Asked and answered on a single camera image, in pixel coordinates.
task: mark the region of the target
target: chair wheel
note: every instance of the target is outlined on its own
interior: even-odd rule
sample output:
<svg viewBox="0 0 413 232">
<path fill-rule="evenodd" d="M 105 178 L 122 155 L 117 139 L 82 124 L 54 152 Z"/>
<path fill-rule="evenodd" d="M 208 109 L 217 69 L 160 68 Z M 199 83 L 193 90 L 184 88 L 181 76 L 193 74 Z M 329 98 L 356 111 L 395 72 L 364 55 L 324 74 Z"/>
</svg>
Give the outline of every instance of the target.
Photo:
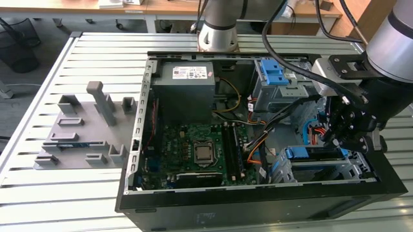
<svg viewBox="0 0 413 232">
<path fill-rule="evenodd" d="M 122 30 L 122 25 L 120 23 L 116 24 L 118 30 Z"/>
</svg>

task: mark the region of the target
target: green circuit board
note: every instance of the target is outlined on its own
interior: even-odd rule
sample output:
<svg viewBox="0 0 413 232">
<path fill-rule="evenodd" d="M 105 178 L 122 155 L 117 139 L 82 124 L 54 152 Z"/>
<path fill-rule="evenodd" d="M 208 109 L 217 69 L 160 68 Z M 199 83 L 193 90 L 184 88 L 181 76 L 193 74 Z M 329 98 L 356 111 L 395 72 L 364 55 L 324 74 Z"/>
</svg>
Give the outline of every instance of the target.
<svg viewBox="0 0 413 232">
<path fill-rule="evenodd" d="M 247 142 L 245 127 L 235 128 L 239 144 Z M 213 161 L 209 164 L 197 164 L 194 159 L 196 144 L 209 144 L 213 149 Z M 225 176 L 225 155 L 221 141 L 221 125 L 188 124 L 164 126 L 158 170 L 145 176 L 153 189 L 168 189 L 166 178 L 189 172 L 221 173 L 223 186 L 255 184 L 255 169 L 244 169 L 244 177 L 232 181 Z"/>
</svg>

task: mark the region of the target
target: white sticker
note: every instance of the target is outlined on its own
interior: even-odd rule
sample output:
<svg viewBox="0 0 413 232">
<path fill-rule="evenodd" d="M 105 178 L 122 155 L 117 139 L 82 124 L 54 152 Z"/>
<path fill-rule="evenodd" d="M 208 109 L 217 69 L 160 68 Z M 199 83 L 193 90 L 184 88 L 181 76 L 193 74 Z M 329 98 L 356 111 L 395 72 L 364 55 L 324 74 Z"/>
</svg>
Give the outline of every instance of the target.
<svg viewBox="0 0 413 232">
<path fill-rule="evenodd" d="M 261 167 L 259 168 L 259 174 L 263 176 L 263 178 L 265 178 L 265 171 Z"/>
<path fill-rule="evenodd" d="M 207 79 L 205 67 L 174 67 L 172 79 Z"/>
<path fill-rule="evenodd" d="M 293 73 L 284 73 L 283 76 L 285 78 L 295 78 L 295 74 Z"/>
<path fill-rule="evenodd" d="M 124 13 L 134 13 L 134 14 L 141 14 L 142 11 L 124 11 Z"/>
<path fill-rule="evenodd" d="M 275 148 L 269 148 L 269 153 L 275 156 Z"/>
<path fill-rule="evenodd" d="M 247 110 L 253 112 L 253 104 L 252 103 L 248 103 L 247 104 Z"/>
</svg>

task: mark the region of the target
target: yellow wire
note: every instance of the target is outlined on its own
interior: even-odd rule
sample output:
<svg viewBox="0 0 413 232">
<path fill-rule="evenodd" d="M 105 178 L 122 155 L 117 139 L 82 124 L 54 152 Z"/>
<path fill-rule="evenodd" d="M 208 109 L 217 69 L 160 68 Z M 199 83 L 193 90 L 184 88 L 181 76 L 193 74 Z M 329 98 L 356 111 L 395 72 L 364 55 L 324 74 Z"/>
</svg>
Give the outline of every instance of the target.
<svg viewBox="0 0 413 232">
<path fill-rule="evenodd" d="M 237 107 L 239 104 L 240 104 L 240 94 L 239 94 L 239 91 L 237 91 L 237 89 L 235 88 L 235 86 L 228 82 L 228 80 L 225 80 L 225 79 L 221 78 L 221 77 L 219 77 L 219 79 L 223 80 L 224 82 L 227 82 L 227 84 L 228 84 L 228 85 L 232 87 L 232 89 L 235 90 L 236 95 L 237 95 L 237 101 L 236 101 L 236 105 L 235 105 L 232 108 L 225 109 L 225 110 L 212 110 L 212 112 L 229 112 L 229 111 L 235 110 L 236 107 Z"/>
</svg>

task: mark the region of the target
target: motherboard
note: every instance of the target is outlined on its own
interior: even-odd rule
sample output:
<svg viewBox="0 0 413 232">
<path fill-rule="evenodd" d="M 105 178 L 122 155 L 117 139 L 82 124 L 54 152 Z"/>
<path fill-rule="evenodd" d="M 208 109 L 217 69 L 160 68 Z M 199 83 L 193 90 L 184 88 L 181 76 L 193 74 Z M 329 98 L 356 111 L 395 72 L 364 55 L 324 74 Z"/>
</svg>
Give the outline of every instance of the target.
<svg viewBox="0 0 413 232">
<path fill-rule="evenodd" d="M 236 140 L 239 153 L 236 148 L 228 148 L 227 140 L 223 139 L 227 130 L 233 130 L 231 140 Z M 215 186 L 255 184 L 253 167 L 243 167 L 240 148 L 245 142 L 247 133 L 243 125 L 164 126 L 160 155 L 150 156 L 146 160 L 148 172 L 142 175 L 146 188 L 173 189 L 199 188 L 203 184 Z"/>
</svg>

